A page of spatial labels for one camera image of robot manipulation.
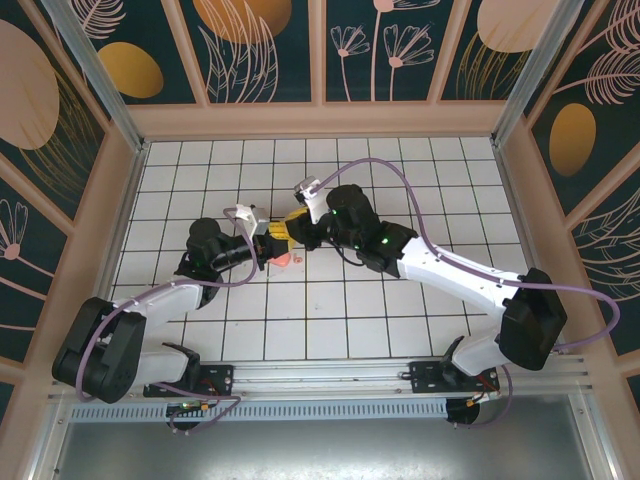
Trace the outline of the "power lead with yellow connector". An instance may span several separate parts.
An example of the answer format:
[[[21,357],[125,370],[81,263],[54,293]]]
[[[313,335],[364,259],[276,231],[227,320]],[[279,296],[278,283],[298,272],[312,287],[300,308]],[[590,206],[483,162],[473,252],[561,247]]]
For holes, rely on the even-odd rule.
[[[478,425],[481,406],[484,403],[501,398],[499,391],[483,390],[461,398],[449,398],[446,400],[446,421],[454,427],[470,428]]]
[[[204,400],[179,401],[169,403],[166,407],[165,416],[167,418],[204,418],[209,415],[216,402]]]

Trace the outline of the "grey metal sheet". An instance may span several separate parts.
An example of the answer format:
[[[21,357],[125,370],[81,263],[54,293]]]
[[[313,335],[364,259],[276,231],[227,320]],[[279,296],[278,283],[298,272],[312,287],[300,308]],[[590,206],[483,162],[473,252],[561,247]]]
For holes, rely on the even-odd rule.
[[[158,421],[46,415],[27,480],[625,480],[583,395],[517,396],[476,429],[443,419]]]

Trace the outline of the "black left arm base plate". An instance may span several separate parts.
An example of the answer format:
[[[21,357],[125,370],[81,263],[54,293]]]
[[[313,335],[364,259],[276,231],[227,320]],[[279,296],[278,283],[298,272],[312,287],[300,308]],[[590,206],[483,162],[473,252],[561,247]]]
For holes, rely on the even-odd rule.
[[[232,393],[234,382],[234,367],[232,365],[201,365],[198,373],[187,372],[185,376],[169,386],[184,390],[189,394],[207,396],[229,396]],[[145,385],[144,398],[173,398],[180,393],[167,390],[156,384]]]

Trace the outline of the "aluminium mounting rail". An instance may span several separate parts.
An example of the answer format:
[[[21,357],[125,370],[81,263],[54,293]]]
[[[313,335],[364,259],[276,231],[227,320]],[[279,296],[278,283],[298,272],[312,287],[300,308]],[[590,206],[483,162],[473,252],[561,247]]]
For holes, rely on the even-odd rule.
[[[294,362],[240,362],[234,367],[234,382],[230,395],[281,395],[314,398],[353,394],[364,396],[389,395],[393,392],[412,392],[407,372],[415,361],[440,361],[438,358],[403,360],[339,360],[339,361],[294,361]],[[120,401],[132,391],[145,385],[156,384],[167,390],[169,383],[181,380],[187,372],[198,373],[201,365],[221,363],[198,363],[190,360],[181,377],[177,376],[177,358],[162,360],[156,354],[143,355],[137,369],[118,367],[106,379],[100,368],[96,374],[86,371],[83,377],[83,392],[105,403]],[[509,364],[496,369],[501,391],[509,385],[517,392],[545,394],[553,392],[572,393],[592,387],[584,362],[578,357],[554,356],[540,371],[530,371]],[[445,397],[470,396],[472,393],[414,393]]]

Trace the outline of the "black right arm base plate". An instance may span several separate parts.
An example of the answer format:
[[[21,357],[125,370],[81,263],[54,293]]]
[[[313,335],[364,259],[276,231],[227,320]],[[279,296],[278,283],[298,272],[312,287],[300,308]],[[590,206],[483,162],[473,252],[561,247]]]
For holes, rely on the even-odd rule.
[[[414,393],[472,393],[500,389],[496,369],[467,375],[449,362],[415,361],[407,372]]]

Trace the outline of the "aluminium frame post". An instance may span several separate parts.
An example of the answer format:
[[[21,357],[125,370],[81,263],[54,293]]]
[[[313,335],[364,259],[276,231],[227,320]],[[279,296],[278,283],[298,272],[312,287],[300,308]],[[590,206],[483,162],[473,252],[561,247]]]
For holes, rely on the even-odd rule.
[[[41,3],[53,24],[59,28],[62,38],[74,57],[84,69],[89,83],[94,87],[115,125],[127,143],[136,152],[140,152],[144,146],[144,137],[135,125],[89,37],[84,33],[72,7],[67,0],[41,0]]]
[[[535,90],[551,70],[567,36],[575,25],[580,24],[579,17],[584,5],[594,1],[559,0],[554,7],[491,132],[491,145],[494,149],[500,149],[509,138]]]

